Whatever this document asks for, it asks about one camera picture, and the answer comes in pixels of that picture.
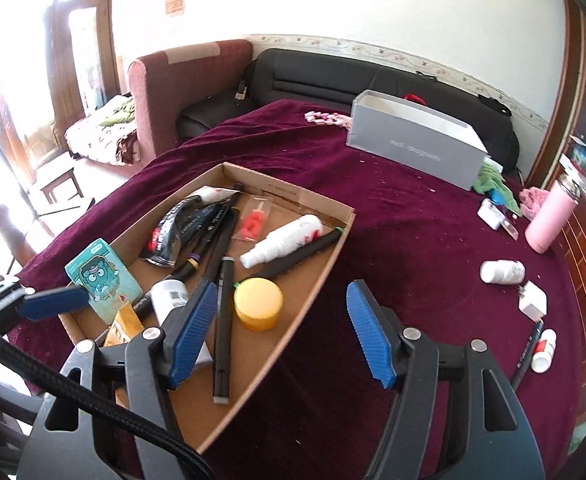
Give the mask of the large white pill bottle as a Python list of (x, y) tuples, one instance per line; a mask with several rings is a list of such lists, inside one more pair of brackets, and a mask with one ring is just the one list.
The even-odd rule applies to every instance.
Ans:
[(195, 318), (190, 320), (189, 315), (194, 312), (193, 307), (188, 307), (189, 292), (182, 281), (176, 278), (160, 281), (150, 289), (149, 296), (159, 327), (163, 328), (167, 335), (179, 336), (177, 349), (180, 351), (194, 352), (195, 344), (200, 341), (197, 359), (193, 367), (213, 363), (211, 351), (200, 334), (197, 326), (192, 324)]

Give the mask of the purple capped black marker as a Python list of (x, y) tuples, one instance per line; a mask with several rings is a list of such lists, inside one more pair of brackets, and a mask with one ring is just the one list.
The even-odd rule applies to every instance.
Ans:
[(182, 263), (176, 270), (167, 275), (167, 280), (186, 281), (195, 271), (199, 270), (202, 260), (209, 248), (216, 242), (220, 233), (226, 228), (231, 218), (231, 211), (238, 202), (240, 194), (235, 193), (221, 205), (220, 210), (216, 212), (215, 216), (208, 223), (204, 229), (203, 234), (197, 240), (194, 248), (191, 250), (187, 260)]

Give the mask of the green capped black marker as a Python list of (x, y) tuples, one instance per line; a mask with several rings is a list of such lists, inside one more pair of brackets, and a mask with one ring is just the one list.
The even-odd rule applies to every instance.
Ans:
[(265, 278), (265, 280), (273, 280), (277, 276), (289, 272), (305, 259), (334, 245), (340, 239), (343, 232), (344, 230), (342, 228), (334, 228), (329, 233), (318, 237), (317, 240), (313, 240), (312, 242), (295, 249), (290, 255), (272, 260), (272, 262), (267, 263), (260, 271), (250, 275), (250, 278)]

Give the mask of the brown wooden footboard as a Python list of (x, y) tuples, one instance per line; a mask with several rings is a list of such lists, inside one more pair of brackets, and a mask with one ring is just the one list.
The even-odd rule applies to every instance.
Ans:
[[(541, 148), (526, 182), (547, 188), (560, 174), (560, 156), (571, 136), (586, 137), (586, 14), (576, 0), (564, 0), (564, 53), (558, 96)], [(560, 244), (570, 270), (581, 320), (582, 360), (578, 422), (586, 420), (586, 199), (568, 219)]]

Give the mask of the yellow capped black marker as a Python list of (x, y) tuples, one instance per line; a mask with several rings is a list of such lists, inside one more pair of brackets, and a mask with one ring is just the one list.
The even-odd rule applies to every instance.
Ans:
[(227, 254), (233, 230), (239, 219), (239, 214), (239, 209), (233, 207), (229, 223), (226, 228), (223, 229), (223, 232), (220, 233), (220, 236), (217, 238), (214, 245), (208, 249), (205, 255), (208, 256), (207, 265), (202, 274), (202, 278), (208, 278), (211, 281), (216, 278), (221, 258)]

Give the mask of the red bag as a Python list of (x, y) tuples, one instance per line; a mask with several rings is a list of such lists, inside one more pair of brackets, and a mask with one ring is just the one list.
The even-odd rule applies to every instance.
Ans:
[(403, 96), (403, 99), (405, 99), (405, 100), (407, 100), (407, 101), (410, 101), (410, 102), (413, 102), (413, 103), (420, 104), (420, 105), (422, 105), (422, 106), (427, 106), (427, 102), (425, 102), (425, 101), (424, 101), (424, 100), (421, 98), (421, 96), (416, 96), (415, 94), (410, 94), (410, 93), (409, 93), (409, 94), (405, 94), (405, 95)]

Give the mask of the number six candle box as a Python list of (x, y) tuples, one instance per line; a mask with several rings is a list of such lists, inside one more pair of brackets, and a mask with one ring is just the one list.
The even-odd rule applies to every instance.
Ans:
[(240, 242), (257, 242), (269, 217), (271, 205), (270, 197), (251, 195), (232, 238)]

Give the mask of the black crab snack bag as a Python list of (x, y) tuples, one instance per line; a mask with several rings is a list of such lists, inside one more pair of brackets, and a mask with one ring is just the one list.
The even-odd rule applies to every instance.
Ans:
[(238, 193), (238, 188), (201, 186), (164, 214), (139, 257), (155, 266), (174, 268), (179, 252), (203, 234)]

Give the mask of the white spray bottle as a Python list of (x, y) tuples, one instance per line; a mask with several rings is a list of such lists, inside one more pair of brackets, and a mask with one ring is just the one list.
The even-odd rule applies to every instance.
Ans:
[(305, 214), (267, 234), (251, 250), (239, 257), (244, 269), (290, 255), (318, 238), (323, 232), (321, 220), (314, 214)]

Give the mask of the orange foil snack packet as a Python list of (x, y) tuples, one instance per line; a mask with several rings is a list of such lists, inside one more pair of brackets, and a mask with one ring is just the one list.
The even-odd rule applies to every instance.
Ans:
[(140, 322), (134, 308), (129, 302), (126, 302), (126, 304), (120, 307), (118, 313), (115, 314), (103, 346), (113, 347), (118, 344), (128, 344), (143, 330), (144, 326)]

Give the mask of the yellow round jar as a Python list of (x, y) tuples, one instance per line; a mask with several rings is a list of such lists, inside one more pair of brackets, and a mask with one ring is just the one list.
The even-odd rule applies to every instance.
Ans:
[(242, 324), (260, 333), (275, 327), (284, 296), (275, 282), (265, 278), (248, 278), (235, 288), (233, 301), (235, 313)]

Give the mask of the grey capped black marker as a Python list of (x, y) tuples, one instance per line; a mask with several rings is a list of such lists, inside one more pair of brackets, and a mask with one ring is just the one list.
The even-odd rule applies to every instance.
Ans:
[(235, 260), (221, 259), (217, 296), (217, 318), (214, 341), (213, 401), (227, 404), (230, 398), (231, 334)]

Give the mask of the teal tissue pack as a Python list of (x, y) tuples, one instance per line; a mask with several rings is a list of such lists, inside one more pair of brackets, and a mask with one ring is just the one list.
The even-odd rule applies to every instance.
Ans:
[(111, 246), (97, 238), (64, 266), (71, 282), (89, 294), (88, 304), (111, 324), (126, 302), (133, 304), (144, 292)]

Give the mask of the cardboard tray box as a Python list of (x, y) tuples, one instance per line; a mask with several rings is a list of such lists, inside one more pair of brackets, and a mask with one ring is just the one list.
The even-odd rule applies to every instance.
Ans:
[(235, 260), (233, 277), (237, 285), (230, 298), (229, 399), (215, 402), (213, 369), (209, 365), (195, 370), (169, 395), (181, 435), (197, 452), (204, 452), (213, 444), (275, 364), (318, 296), (355, 220), (351, 206), (224, 162), (179, 188), (113, 240), (112, 248), (142, 289), (149, 289), (167, 273), (139, 257), (163, 214), (203, 185), (230, 188), (236, 183), (243, 186), (243, 194), (238, 199), (243, 214), (254, 210), (252, 196), (271, 201), (261, 236), (271, 238), (276, 248), (290, 254), (299, 252), (299, 248), (291, 245), (291, 238), (280, 235), (279, 231), (281, 226), (297, 223), (310, 214), (318, 219), (318, 235), (330, 244), (320, 248), (313, 240), (308, 242), (304, 247), (309, 250), (309, 256), (271, 278), (267, 274), (273, 266), (271, 262), (243, 261), (243, 254), (252, 250), (252, 244), (236, 238), (230, 241), (227, 254)]

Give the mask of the black sofa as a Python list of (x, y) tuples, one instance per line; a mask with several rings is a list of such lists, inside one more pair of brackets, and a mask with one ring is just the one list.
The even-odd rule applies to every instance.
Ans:
[(512, 112), (501, 102), (444, 84), (421, 72), (327, 54), (268, 49), (244, 70), (238, 84), (184, 108), (176, 120), (178, 139), (201, 136), (227, 119), (279, 100), (317, 103), (348, 113), (355, 97), (374, 90), (417, 98), (426, 106), (472, 126), (503, 174), (521, 178), (517, 168), (520, 141)]

